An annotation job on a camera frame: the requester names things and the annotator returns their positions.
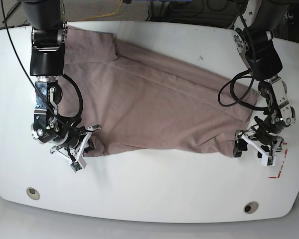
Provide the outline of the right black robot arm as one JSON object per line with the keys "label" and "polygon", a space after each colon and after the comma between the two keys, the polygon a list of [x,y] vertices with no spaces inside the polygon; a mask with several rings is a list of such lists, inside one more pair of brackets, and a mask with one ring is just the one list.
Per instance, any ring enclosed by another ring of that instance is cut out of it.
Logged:
{"label": "right black robot arm", "polygon": [[[21,6],[32,26],[29,74],[36,77],[32,136],[39,143],[52,143],[50,153],[65,158],[74,172],[86,167],[84,153],[94,149],[90,137],[99,125],[78,127],[83,112],[83,97],[77,84],[64,74],[65,39],[68,23],[61,0],[23,0]],[[78,96],[75,116],[59,114],[63,91],[57,77],[63,77]]]}

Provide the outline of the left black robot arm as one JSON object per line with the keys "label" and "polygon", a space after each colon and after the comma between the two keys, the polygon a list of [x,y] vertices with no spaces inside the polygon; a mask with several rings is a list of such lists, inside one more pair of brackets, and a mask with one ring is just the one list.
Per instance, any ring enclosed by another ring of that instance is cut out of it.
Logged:
{"label": "left black robot arm", "polygon": [[[279,134],[296,120],[295,110],[287,98],[287,86],[278,76],[283,66],[273,44],[273,30],[290,4],[288,0],[235,1],[238,17],[234,22],[233,37],[248,69],[234,77],[230,83],[230,94],[236,103],[261,111],[266,117],[255,117],[254,126],[235,132],[233,155],[240,157],[251,145],[264,166],[275,165],[276,153],[281,151],[284,142]],[[267,106],[253,106],[235,95],[236,81],[247,76],[251,76],[252,81],[258,81],[258,91]]]}

